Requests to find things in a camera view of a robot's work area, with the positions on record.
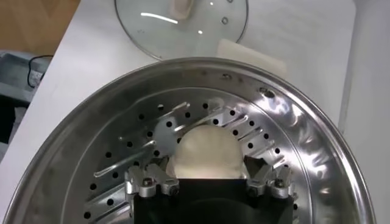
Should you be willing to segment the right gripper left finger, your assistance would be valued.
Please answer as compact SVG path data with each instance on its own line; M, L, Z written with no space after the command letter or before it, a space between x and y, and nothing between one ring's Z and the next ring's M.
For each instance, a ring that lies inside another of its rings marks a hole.
M179 180L172 172L169 157L153 158L143 168L131 166L125 172L126 197L138 195L141 198L151 198L158 193L174 196L179 193Z

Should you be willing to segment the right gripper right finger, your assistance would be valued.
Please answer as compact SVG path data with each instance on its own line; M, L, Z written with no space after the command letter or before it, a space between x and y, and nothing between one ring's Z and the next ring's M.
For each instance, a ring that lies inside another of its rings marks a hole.
M279 171L263 158L245 157L247 192L251 197L270 194L273 198L288 198L294 195L292 170L283 166Z

